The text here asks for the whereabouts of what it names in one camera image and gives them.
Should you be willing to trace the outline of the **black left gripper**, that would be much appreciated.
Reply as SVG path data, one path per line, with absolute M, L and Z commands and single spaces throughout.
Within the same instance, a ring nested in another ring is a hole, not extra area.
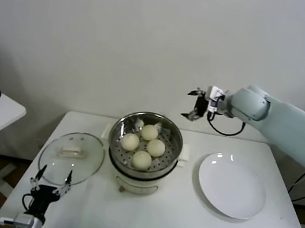
M 48 186 L 48 185 L 40 185 L 39 180 L 43 176 L 43 173 L 46 169 L 46 166 L 43 166 L 37 172 L 36 176 L 31 177 L 31 196 L 33 198 L 32 204 L 28 207 L 27 213 L 33 216 L 41 216 L 45 215 L 49 205 L 53 202 L 56 202 L 60 199 L 60 195 L 65 195 L 70 191 L 70 186 L 72 182 L 72 172 L 69 172 L 69 175 L 65 179 L 63 185 L 61 185 L 58 189 L 56 187 Z

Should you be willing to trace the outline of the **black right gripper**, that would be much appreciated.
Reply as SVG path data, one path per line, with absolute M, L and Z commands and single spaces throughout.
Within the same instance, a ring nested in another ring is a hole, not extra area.
M 194 109 L 189 113 L 181 113 L 181 116 L 189 121 L 196 121 L 202 118 L 208 110 L 209 101 L 206 99 L 206 91 L 200 88 L 190 91 L 187 95 L 197 96 Z

